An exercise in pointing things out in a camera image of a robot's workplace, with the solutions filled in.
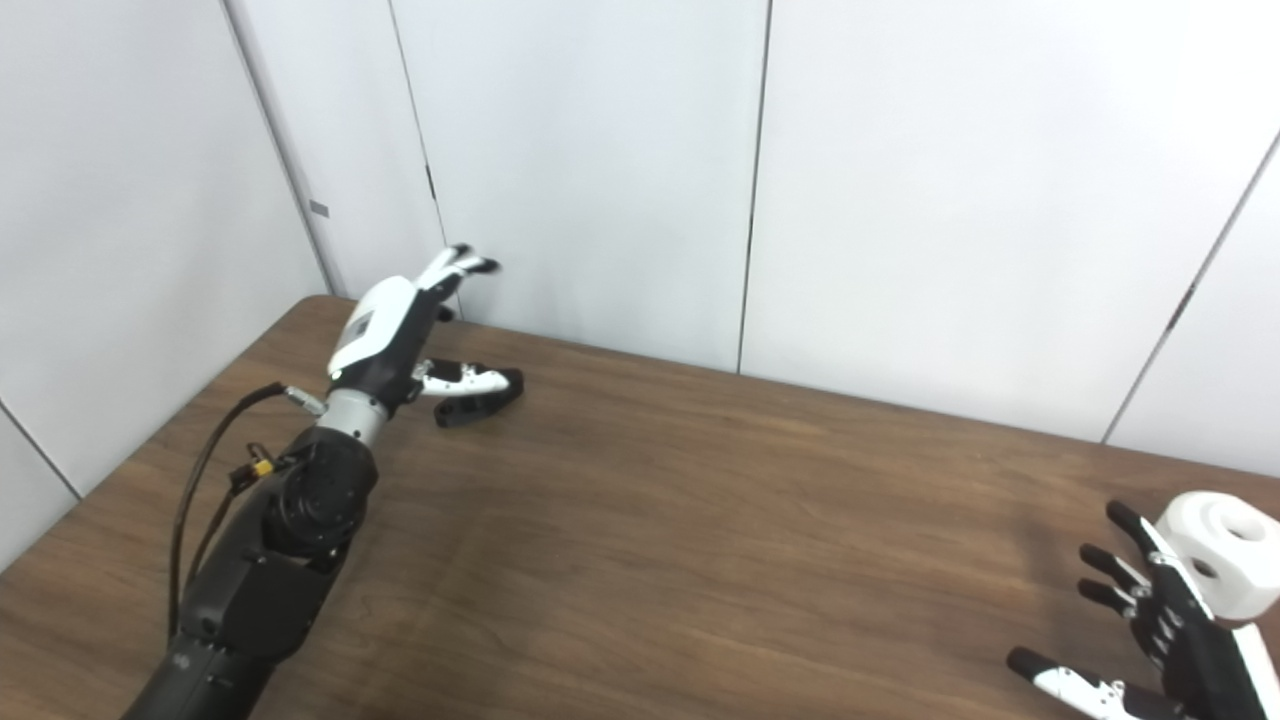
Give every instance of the white wall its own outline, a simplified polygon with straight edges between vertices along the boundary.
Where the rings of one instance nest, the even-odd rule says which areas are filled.
[[[385,0],[228,0],[335,291],[360,297],[444,249]]]
[[[777,3],[742,372],[1101,439],[1280,127],[1277,13]]]
[[[733,369],[764,0],[394,5],[466,318]]]
[[[76,496],[27,442],[13,419],[0,413],[0,570],[73,505]]]
[[[324,286],[219,3],[9,5],[0,94],[0,398],[86,492]]]
[[[1274,156],[1110,442],[1280,475],[1280,161]]]

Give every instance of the brown tabletop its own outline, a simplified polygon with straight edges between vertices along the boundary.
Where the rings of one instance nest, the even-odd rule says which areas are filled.
[[[164,651],[192,459],[244,392],[323,391],[349,310],[294,307],[0,574],[0,717],[128,706]],[[1260,475],[499,329],[438,325],[429,354],[520,366],[527,395],[453,430],[422,401],[384,429],[369,520],[255,717],[1075,717],[1004,656],[1156,687],[1075,594],[1079,543],[1133,555],[1108,498],[1155,518],[1221,489],[1280,516]],[[307,423],[246,414],[192,534],[246,442]]]

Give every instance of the robotic arm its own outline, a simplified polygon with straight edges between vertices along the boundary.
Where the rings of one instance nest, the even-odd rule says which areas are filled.
[[[378,482],[372,446],[381,427],[422,395],[443,397],[436,423],[457,427],[524,392],[520,370],[419,363],[435,320],[452,318],[444,300],[466,277],[497,269],[460,245],[416,281],[378,283],[342,331],[326,400],[283,388],[316,423],[279,459],[246,466],[244,484],[262,483],[188,583],[165,659],[124,720],[248,717],[342,570]]]
[[[1257,625],[1219,625],[1187,566],[1147,519],[1115,501],[1107,516],[1142,551],[1151,579],[1084,544],[1080,560],[1115,585],[1082,579],[1078,588],[1129,621],[1138,647],[1160,670],[1164,693],[1107,682],[1024,647],[1009,653],[1009,667],[1097,720],[1280,720],[1280,685]]]

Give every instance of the black cable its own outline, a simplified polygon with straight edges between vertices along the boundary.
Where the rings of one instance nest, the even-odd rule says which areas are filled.
[[[209,520],[209,527],[205,528],[204,537],[200,538],[200,544],[196,546],[196,555],[191,559],[191,566],[187,568],[187,583],[183,588],[191,588],[191,582],[196,579],[196,573],[200,571],[200,564],[205,559],[205,551],[209,550],[209,541],[214,539],[214,533],[218,532],[218,527],[223,524],[223,519],[227,518],[227,511],[230,510],[232,501],[236,500],[236,491],[228,488],[227,495],[223,496],[223,501],[218,503],[218,510],[214,511],[214,516]]]
[[[223,438],[227,428],[230,427],[236,418],[268,397],[274,397],[276,395],[284,395],[284,386],[280,383],[271,383],[269,386],[260,387],[242,397],[239,402],[237,402],[236,406],[227,413],[221,421],[218,423],[218,427],[214,428],[209,439],[205,441],[204,450],[201,450],[200,455],[196,456],[196,464],[191,468],[191,475],[187,477],[187,484],[182,489],[182,500],[178,501],[178,514],[173,519],[173,537],[169,541],[170,639],[178,634],[178,578],[182,574],[182,532],[187,524],[187,514],[191,511],[191,500],[196,495],[196,486],[200,484],[200,477],[205,473],[205,466],[209,465],[209,459],[212,456],[214,448],[218,446],[218,441]]]

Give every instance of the white robotic hand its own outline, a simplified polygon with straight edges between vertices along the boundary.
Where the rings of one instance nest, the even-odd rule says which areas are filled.
[[[1257,626],[1229,630],[1215,623],[1187,566],[1151,523],[1116,501],[1107,516],[1137,543],[1152,579],[1084,544],[1080,559],[1116,584],[1082,579],[1078,589],[1129,620],[1161,673],[1164,694],[1106,682],[1023,647],[1009,653],[1009,667],[1098,720],[1280,720],[1280,684]]]
[[[454,245],[436,255],[417,279],[393,277],[370,288],[352,311],[329,359],[330,406],[334,397],[355,397],[355,404],[362,404],[362,414],[367,414],[364,398],[344,392],[352,389],[371,397],[375,402],[370,407],[389,419],[398,406],[430,395],[445,398],[435,409],[435,420],[443,428],[452,428],[488,418],[520,397],[524,392],[520,370],[490,370],[449,360],[419,363],[417,357],[431,325],[452,318],[443,302],[462,281],[498,269],[495,260],[472,254],[466,245]]]

